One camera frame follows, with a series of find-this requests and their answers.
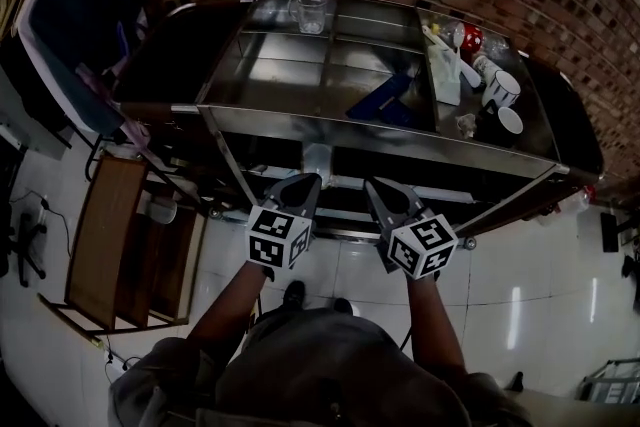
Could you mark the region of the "black mug white inside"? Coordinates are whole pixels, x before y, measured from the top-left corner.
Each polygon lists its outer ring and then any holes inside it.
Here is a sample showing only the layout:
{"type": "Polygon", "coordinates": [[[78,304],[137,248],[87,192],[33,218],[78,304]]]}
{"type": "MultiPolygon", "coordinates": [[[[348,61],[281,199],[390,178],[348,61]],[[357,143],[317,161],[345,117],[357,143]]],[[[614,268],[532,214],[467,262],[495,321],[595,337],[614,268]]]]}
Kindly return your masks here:
{"type": "Polygon", "coordinates": [[[523,122],[514,110],[490,100],[476,116],[474,138],[487,144],[511,147],[523,129],[523,122]]]}

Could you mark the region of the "blue flat box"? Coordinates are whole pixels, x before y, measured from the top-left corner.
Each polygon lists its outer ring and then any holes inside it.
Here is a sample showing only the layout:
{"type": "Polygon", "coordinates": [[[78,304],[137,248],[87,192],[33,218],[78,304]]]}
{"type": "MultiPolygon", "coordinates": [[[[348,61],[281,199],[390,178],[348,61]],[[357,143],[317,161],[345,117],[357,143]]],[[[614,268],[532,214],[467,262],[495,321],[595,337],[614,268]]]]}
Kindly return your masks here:
{"type": "Polygon", "coordinates": [[[348,109],[346,116],[359,121],[381,121],[389,125],[416,128],[415,114],[400,100],[411,82],[411,77],[406,74],[392,75],[348,109]]]}

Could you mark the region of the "white patterned mug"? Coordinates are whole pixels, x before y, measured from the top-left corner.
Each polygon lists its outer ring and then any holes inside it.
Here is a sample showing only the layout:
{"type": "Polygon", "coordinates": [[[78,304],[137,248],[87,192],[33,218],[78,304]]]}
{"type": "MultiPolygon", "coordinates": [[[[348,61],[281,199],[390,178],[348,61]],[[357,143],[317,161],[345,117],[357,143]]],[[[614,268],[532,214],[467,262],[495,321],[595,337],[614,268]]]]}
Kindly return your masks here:
{"type": "Polygon", "coordinates": [[[521,87],[517,80],[508,72],[497,70],[483,92],[481,104],[485,107],[490,101],[494,101],[498,107],[510,107],[520,93],[521,87]]]}

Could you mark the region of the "red dotted mug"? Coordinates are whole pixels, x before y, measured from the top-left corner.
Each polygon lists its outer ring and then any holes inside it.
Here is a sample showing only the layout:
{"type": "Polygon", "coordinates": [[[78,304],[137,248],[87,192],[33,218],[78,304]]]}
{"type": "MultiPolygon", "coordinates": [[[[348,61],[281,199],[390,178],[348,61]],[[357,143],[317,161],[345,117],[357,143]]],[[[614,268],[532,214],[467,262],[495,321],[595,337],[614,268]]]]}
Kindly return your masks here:
{"type": "Polygon", "coordinates": [[[463,23],[464,37],[461,49],[470,53],[477,53],[483,44],[484,36],[482,30],[472,24],[463,23]]]}

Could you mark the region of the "black office chair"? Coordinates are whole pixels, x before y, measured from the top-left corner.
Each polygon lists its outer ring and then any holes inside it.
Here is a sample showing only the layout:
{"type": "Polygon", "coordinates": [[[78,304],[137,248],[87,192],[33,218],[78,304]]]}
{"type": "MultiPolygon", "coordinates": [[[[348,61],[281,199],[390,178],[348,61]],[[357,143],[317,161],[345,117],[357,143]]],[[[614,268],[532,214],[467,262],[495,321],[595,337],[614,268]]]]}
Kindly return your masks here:
{"type": "Polygon", "coordinates": [[[19,230],[15,231],[11,224],[12,214],[13,209],[9,203],[0,207],[0,278],[8,273],[9,256],[15,253],[18,263],[19,282],[22,287],[27,288],[26,264],[32,268],[41,280],[46,278],[46,272],[35,263],[29,251],[36,237],[47,233],[47,227],[41,223],[30,225],[31,215],[24,212],[20,216],[19,230]]]}

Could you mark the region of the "white plastic packet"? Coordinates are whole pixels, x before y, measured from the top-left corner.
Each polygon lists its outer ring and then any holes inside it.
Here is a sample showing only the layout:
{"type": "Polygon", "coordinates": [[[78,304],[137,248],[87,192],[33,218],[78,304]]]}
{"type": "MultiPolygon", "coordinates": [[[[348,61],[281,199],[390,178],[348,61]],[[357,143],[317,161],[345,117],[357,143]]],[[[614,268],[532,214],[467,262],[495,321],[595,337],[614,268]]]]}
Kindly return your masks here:
{"type": "Polygon", "coordinates": [[[428,47],[428,57],[436,100],[451,106],[461,101],[461,59],[444,43],[428,47]]]}

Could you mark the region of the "black flat box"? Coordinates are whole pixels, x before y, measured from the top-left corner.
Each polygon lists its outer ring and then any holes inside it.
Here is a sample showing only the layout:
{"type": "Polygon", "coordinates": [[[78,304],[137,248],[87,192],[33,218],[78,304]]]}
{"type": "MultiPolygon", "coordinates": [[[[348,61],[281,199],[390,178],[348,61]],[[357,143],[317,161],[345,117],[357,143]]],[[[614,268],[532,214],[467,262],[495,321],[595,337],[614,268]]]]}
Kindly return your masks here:
{"type": "Polygon", "coordinates": [[[605,253],[616,253],[619,251],[619,230],[617,219],[613,214],[600,214],[602,250],[605,253]]]}

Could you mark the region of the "grey metal shelf rack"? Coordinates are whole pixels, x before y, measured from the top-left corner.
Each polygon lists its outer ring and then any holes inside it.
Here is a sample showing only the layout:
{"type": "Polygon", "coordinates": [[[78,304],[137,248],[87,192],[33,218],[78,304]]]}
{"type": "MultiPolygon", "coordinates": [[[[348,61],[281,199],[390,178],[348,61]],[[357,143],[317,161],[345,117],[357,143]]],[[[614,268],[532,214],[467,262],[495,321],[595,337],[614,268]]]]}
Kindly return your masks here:
{"type": "Polygon", "coordinates": [[[602,404],[640,404],[640,357],[608,360],[583,379],[576,398],[602,404]]]}

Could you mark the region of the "white long-handled spoon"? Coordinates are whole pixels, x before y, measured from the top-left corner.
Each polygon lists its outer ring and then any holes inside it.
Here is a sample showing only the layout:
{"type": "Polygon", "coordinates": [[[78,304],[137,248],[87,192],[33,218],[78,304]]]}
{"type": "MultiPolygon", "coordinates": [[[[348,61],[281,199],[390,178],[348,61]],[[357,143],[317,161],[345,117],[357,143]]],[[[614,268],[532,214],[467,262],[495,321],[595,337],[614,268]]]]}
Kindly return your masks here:
{"type": "Polygon", "coordinates": [[[454,26],[452,33],[453,47],[450,47],[442,39],[439,32],[435,31],[435,28],[435,24],[422,26],[423,34],[426,40],[430,42],[427,52],[431,62],[438,63],[441,68],[446,69],[451,80],[462,75],[472,89],[477,89],[481,85],[481,77],[461,55],[462,44],[466,36],[464,24],[458,22],[454,26]]]}

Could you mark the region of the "blue fabric hamper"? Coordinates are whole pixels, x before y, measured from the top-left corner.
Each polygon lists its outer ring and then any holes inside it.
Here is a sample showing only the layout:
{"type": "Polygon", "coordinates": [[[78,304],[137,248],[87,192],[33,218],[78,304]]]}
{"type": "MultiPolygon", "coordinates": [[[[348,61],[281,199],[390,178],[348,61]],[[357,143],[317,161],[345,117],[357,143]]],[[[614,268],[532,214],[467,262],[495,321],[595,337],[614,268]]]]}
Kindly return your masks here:
{"type": "Polygon", "coordinates": [[[142,0],[25,0],[21,44],[55,104],[79,128],[110,136],[123,125],[104,76],[140,45],[142,0]]]}

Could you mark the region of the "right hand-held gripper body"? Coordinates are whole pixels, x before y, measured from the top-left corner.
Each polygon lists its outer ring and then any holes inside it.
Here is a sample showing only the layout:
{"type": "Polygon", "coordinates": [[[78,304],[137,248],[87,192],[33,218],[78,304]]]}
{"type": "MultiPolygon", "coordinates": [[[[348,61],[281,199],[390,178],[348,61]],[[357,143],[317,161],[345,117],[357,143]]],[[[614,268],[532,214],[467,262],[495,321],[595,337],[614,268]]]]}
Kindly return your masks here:
{"type": "Polygon", "coordinates": [[[442,214],[422,217],[390,232],[382,258],[390,270],[410,278],[424,278],[444,269],[455,252],[458,237],[442,214]]]}

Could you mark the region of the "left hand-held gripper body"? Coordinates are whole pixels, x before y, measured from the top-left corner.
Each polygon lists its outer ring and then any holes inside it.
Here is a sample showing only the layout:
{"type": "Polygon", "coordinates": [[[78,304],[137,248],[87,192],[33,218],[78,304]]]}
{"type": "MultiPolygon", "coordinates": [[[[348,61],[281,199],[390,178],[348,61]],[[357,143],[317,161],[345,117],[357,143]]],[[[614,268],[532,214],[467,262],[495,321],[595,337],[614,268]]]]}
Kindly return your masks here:
{"type": "Polygon", "coordinates": [[[246,260],[273,269],[292,269],[308,250],[312,221],[254,206],[245,230],[246,260]]]}

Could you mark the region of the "clear glass pitcher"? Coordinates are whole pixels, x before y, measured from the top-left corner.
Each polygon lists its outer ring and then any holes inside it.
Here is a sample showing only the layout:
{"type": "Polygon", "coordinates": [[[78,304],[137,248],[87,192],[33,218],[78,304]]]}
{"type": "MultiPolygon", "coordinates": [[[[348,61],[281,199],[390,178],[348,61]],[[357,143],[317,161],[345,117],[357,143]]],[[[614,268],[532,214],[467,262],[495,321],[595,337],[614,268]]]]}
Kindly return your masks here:
{"type": "Polygon", "coordinates": [[[325,29],[329,0],[289,0],[288,14],[298,30],[306,35],[320,35],[325,29]]]}

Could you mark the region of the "person's right forearm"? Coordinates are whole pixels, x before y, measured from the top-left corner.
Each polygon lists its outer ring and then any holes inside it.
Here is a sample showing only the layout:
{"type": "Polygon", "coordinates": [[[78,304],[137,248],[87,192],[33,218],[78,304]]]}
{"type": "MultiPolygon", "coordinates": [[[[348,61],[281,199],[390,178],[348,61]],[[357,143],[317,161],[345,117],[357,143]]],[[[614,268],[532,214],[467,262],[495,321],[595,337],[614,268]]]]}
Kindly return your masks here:
{"type": "Polygon", "coordinates": [[[408,278],[407,291],[415,363],[438,375],[464,375],[462,349],[434,278],[408,278]]]}

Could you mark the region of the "person's left black shoe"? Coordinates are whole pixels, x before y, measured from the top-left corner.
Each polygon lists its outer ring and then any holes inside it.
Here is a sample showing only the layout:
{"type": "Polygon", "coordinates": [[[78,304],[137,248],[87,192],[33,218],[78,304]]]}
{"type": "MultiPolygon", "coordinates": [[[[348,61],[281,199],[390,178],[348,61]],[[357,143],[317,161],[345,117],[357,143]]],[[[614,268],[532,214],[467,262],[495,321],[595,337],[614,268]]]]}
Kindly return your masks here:
{"type": "Polygon", "coordinates": [[[282,307],[287,310],[300,310],[303,308],[305,298],[305,283],[300,280],[294,280],[285,290],[282,307]]]}

